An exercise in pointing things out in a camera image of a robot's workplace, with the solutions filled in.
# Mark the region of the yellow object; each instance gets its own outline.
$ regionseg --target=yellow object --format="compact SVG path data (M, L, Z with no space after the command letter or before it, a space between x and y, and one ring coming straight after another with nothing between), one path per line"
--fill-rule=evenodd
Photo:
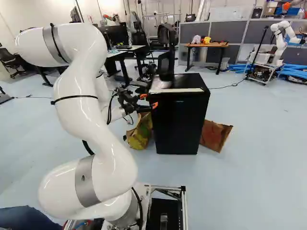
M127 142L130 148L143 150L147 147L152 135L152 116L150 112L138 114L138 123L132 130L126 132Z
M204 45L209 44L209 43L210 43L210 40L211 40L210 37L205 37L205 38L203 39L203 44L204 44Z

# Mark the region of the person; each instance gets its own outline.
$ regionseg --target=person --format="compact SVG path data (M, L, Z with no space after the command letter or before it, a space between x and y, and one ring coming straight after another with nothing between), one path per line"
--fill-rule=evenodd
M61 230L40 211L29 206L0 208L0 230Z

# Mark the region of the monitor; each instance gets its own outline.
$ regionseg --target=monitor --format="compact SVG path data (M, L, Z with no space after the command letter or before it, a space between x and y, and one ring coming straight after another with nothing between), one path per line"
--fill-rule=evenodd
M160 54L158 56L158 68L157 68L157 74L159 75L165 75L171 73L171 67L170 65L170 52L165 52L163 54Z
M107 33L112 46L129 46L129 36L126 23L120 25L101 26L100 32Z
M71 10L71 19L73 23L81 22L81 18L76 6Z

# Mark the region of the brown paper bag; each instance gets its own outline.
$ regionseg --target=brown paper bag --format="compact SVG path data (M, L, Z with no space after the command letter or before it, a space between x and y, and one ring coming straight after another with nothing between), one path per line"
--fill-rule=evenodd
M232 127L205 120L201 131L200 144L218 153L221 152Z
M135 150L145 149L151 138L152 128L153 122L151 113L139 113L136 127L126 132L127 142L130 148Z

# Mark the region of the whiteboard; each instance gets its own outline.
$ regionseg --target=whiteboard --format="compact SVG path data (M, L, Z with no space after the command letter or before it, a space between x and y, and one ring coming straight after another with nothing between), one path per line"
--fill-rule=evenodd
M211 7L210 21L248 20L254 6Z

